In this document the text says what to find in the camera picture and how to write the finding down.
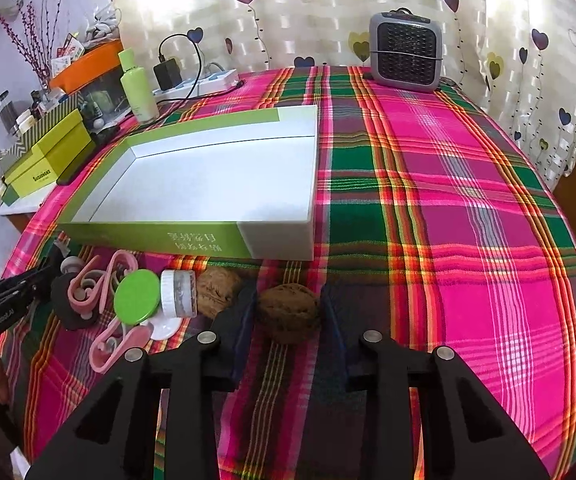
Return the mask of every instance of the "curtain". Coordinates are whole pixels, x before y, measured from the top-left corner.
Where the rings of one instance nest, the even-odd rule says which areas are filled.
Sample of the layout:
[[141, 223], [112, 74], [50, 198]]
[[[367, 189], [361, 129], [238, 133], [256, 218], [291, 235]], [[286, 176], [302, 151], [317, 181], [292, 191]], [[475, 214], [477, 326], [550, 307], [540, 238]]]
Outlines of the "curtain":
[[[526, 153], [552, 189], [576, 161], [576, 0], [114, 0], [120, 34], [151, 68], [175, 32], [206, 62], [251, 72], [369, 65], [368, 26], [406, 7], [443, 31], [442, 75], [457, 82]], [[185, 38], [164, 44], [184, 78], [198, 59]], [[154, 75], [149, 71], [153, 88]]]

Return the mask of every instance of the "black clamp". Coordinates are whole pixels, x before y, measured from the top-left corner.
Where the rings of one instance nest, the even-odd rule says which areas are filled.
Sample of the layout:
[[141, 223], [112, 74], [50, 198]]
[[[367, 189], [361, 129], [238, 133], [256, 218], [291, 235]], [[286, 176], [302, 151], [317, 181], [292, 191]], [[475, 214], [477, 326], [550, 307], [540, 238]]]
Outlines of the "black clamp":
[[169, 388], [166, 478], [218, 480], [212, 392], [239, 386], [257, 286], [174, 350], [130, 348], [50, 440], [26, 480], [151, 480], [161, 390]]
[[414, 478], [410, 388], [419, 395], [428, 480], [549, 478], [524, 435], [453, 349], [427, 353], [399, 345], [389, 330], [371, 330], [370, 316], [356, 305], [337, 301], [349, 296], [343, 287], [326, 285], [321, 292], [346, 388], [367, 391], [361, 480]]
[[54, 244], [37, 267], [0, 280], [0, 334], [24, 317], [33, 301], [50, 298], [52, 281], [61, 274], [61, 248]]

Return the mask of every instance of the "power strip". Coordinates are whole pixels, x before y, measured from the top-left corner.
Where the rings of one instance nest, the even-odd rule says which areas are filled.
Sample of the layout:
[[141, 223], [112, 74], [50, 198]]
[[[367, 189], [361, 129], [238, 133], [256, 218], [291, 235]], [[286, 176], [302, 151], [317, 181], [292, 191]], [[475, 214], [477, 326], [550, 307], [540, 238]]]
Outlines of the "power strip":
[[155, 101], [157, 103], [164, 99], [185, 99], [186, 97], [200, 97], [202, 95], [212, 94], [214, 92], [224, 92], [231, 89], [239, 82], [239, 72], [237, 70], [228, 70], [225, 72], [217, 72], [203, 79], [199, 79], [197, 86], [193, 90], [192, 95], [188, 96], [190, 88], [193, 87], [194, 79], [188, 79], [178, 84], [174, 88], [161, 91], [160, 89], [154, 90]]

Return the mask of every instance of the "green box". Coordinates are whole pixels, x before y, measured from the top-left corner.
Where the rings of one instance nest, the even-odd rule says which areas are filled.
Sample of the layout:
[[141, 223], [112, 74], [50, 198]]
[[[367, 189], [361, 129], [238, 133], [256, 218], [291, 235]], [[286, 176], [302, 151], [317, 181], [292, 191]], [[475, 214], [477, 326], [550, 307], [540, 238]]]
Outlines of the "green box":
[[70, 112], [5, 172], [8, 196], [27, 196], [55, 182], [89, 142], [81, 113]]
[[39, 140], [49, 133], [57, 123], [60, 123], [68, 114], [79, 108], [84, 103], [81, 92], [70, 94], [68, 99], [59, 103], [45, 114], [39, 122], [34, 124], [27, 132], [21, 134], [14, 145], [8, 150], [7, 155], [0, 160], [0, 180], [8, 170]]
[[312, 260], [317, 107], [267, 108], [130, 136], [57, 219], [82, 244]]

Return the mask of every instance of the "table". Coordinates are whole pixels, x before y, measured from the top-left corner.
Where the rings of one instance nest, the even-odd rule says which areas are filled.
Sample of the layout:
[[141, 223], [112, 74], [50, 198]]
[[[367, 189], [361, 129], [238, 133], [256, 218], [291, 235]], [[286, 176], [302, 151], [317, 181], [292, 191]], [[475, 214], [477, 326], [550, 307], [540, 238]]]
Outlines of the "table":
[[7, 216], [12, 225], [23, 233], [32, 215], [39, 210], [55, 187], [56, 182], [52, 182], [52, 184], [43, 186], [28, 196], [18, 199], [13, 204], [2, 203], [0, 205], [0, 216]]
[[[259, 289], [299, 282], [319, 292], [329, 280], [364, 287], [357, 309], [378, 309], [386, 326], [376, 328], [415, 349], [452, 346], [559, 478], [576, 459], [576, 244], [566, 220], [527, 159], [458, 89], [418, 94], [362, 76], [327, 66], [250, 74], [242, 89], [165, 120], [318, 104], [314, 261], [139, 254], [140, 264], [155, 272], [225, 265]], [[98, 160], [50, 194], [5, 275], [45, 253], [58, 212]], [[111, 254], [80, 249], [84, 258]], [[204, 326], [186, 320], [148, 351], [175, 348]], [[1, 338], [29, 460], [98, 380], [87, 349], [101, 330], [66, 332], [45, 305], [31, 327], [19, 323]], [[241, 386], [215, 397], [223, 479], [356, 478], [365, 397], [341, 389], [334, 357], [317, 336], [281, 346], [255, 329]], [[161, 478], [165, 423], [157, 438]]]

